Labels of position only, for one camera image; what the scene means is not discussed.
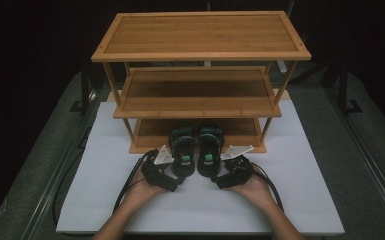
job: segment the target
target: shelf tier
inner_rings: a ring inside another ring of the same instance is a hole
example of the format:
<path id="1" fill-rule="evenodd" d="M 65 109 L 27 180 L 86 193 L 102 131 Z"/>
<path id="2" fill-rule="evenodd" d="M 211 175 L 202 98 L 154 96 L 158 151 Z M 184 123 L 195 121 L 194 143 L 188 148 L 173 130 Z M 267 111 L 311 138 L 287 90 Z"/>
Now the shelf tier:
<path id="1" fill-rule="evenodd" d="M 114 118 L 280 117 L 265 67 L 131 68 Z"/>
<path id="2" fill-rule="evenodd" d="M 225 152 L 230 145 L 252 145 L 252 152 L 267 152 L 264 142 L 260 141 L 261 128 L 258 118 L 220 118 L 220 119 L 138 119 L 135 127 L 135 140 L 130 146 L 130 153 L 146 153 L 149 150 L 166 145 L 170 148 L 168 136 L 180 124 L 192 124 L 196 133 L 205 123 L 215 123 L 223 129 Z M 197 139 L 195 153 L 199 154 Z"/>
<path id="3" fill-rule="evenodd" d="M 93 62 L 309 60 L 283 11 L 119 13 Z"/>

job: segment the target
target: shoe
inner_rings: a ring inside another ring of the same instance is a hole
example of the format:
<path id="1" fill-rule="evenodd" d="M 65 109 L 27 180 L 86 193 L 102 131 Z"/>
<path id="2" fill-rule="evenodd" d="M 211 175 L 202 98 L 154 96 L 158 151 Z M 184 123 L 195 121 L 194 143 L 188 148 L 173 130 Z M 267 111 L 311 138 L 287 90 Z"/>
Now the shoe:
<path id="1" fill-rule="evenodd" d="M 189 177 L 195 172 L 193 160 L 195 137 L 192 126 L 174 129 L 169 137 L 171 155 L 174 158 L 171 170 L 177 177 Z"/>
<path id="2" fill-rule="evenodd" d="M 223 131 L 218 126 L 205 126 L 199 131 L 200 153 L 198 173 L 214 178 L 220 171 L 220 153 L 223 148 Z"/>

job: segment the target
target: middle shelf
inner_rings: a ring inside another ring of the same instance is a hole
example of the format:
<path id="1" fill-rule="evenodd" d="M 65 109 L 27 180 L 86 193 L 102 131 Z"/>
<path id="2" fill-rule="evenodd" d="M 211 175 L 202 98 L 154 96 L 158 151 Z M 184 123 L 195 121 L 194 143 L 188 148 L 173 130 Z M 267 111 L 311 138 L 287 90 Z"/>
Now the middle shelf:
<path id="1" fill-rule="evenodd" d="M 280 117 L 264 66 L 130 68 L 114 118 Z"/>

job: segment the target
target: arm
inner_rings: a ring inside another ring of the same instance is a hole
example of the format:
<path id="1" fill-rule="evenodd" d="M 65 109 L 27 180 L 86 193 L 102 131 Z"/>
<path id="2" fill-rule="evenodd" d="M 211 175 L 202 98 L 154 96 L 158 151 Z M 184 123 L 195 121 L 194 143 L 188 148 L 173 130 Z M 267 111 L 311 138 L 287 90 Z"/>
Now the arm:
<path id="1" fill-rule="evenodd" d="M 253 167 L 256 171 L 260 171 L 258 167 Z M 252 175 L 247 183 L 231 187 L 230 190 L 242 195 L 264 214 L 277 240 L 303 239 L 288 217 L 276 204 L 268 185 L 262 179 Z"/>
<path id="2" fill-rule="evenodd" d="M 129 219 L 142 207 L 144 207 L 153 197 L 165 192 L 166 190 L 150 186 L 146 180 L 141 181 L 144 176 L 139 168 L 132 178 L 132 186 L 124 196 L 120 206 L 113 215 L 105 222 L 92 239 L 119 239 L 123 234 L 124 228 Z"/>

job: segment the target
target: bottom shelf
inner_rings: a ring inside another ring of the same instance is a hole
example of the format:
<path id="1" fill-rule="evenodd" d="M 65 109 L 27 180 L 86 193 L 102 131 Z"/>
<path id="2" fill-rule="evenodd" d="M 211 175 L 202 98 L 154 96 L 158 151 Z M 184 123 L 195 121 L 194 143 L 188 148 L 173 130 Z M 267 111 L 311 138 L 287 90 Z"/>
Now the bottom shelf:
<path id="1" fill-rule="evenodd" d="M 130 146 L 130 153 L 146 153 L 160 148 L 168 143 L 170 132 L 179 125 L 192 124 L 198 135 L 199 128 L 205 123 L 215 123 L 223 129 L 223 152 L 230 145 L 252 145 L 255 153 L 267 152 L 264 142 L 260 142 L 261 128 L 258 118 L 220 118 L 220 119 L 138 119 L 134 131 L 135 141 Z M 199 153 L 199 142 L 196 143 L 196 153 Z"/>

